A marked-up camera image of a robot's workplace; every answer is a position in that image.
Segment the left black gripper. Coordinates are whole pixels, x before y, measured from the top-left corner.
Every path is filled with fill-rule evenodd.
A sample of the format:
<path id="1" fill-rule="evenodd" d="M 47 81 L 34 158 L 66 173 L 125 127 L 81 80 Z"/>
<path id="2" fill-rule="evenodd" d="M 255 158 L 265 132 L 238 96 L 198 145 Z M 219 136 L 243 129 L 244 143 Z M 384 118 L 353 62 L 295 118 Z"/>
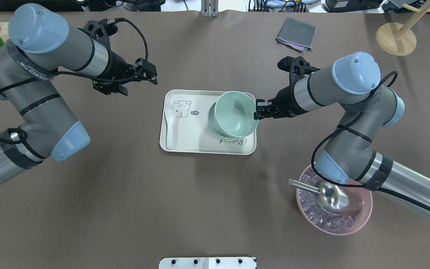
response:
<path id="1" fill-rule="evenodd" d="M 123 20 L 89 21 L 82 29 L 92 40 L 93 48 L 89 60 L 82 67 L 82 74 L 93 82 L 93 88 L 105 95 L 120 93 L 128 95 L 125 83 L 149 81 L 157 85 L 156 67 L 148 62 L 148 56 L 135 63 L 127 63 L 113 52 L 110 36 L 118 31 L 117 23 Z"/>

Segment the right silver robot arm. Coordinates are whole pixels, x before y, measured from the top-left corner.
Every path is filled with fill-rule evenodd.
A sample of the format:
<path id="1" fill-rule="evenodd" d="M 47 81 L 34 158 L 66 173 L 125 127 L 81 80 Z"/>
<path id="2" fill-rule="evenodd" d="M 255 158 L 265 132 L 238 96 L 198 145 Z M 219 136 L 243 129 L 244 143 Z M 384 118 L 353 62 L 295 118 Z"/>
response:
<path id="1" fill-rule="evenodd" d="M 430 179 L 391 157 L 372 150 L 380 128 L 403 116 L 405 105 L 389 85 L 384 86 L 378 64 L 367 52 L 342 57 L 319 69 L 301 56 L 287 56 L 278 68 L 289 73 L 289 85 L 276 97 L 256 100 L 254 118 L 292 118 L 331 104 L 345 114 L 324 139 L 314 170 L 334 185 L 382 192 L 430 217 Z"/>

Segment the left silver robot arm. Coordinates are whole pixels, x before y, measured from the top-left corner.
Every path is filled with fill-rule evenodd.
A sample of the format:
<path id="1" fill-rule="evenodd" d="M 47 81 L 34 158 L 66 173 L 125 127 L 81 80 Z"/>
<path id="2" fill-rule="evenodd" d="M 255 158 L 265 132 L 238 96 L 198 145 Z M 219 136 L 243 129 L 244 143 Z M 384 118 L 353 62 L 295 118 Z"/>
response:
<path id="1" fill-rule="evenodd" d="M 112 51 L 109 36 L 125 18 L 91 20 L 84 28 L 28 3 L 14 12 L 9 39 L 0 48 L 0 99 L 9 100 L 24 119 L 0 132 L 0 185 L 48 157 L 66 160 L 90 143 L 82 123 L 51 83 L 63 72 L 92 80 L 95 90 L 127 95 L 125 83 L 157 84 L 148 57 L 133 64 Z"/>

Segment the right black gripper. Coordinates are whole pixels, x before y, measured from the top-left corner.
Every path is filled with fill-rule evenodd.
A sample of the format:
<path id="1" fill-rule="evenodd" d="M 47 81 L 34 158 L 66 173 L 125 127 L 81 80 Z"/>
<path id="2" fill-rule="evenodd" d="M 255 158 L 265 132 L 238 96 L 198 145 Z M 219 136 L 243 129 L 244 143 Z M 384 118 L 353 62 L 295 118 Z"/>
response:
<path id="1" fill-rule="evenodd" d="M 289 73 L 289 85 L 278 92 L 276 97 L 265 101 L 264 99 L 256 99 L 256 109 L 267 109 L 267 111 L 256 111 L 254 113 L 255 120 L 265 118 L 292 118 L 305 114 L 305 109 L 302 109 L 295 100 L 294 87 L 296 83 L 306 75 L 316 72 L 319 68 L 313 67 L 302 56 L 291 57 L 285 56 L 277 63 L 278 69 Z"/>

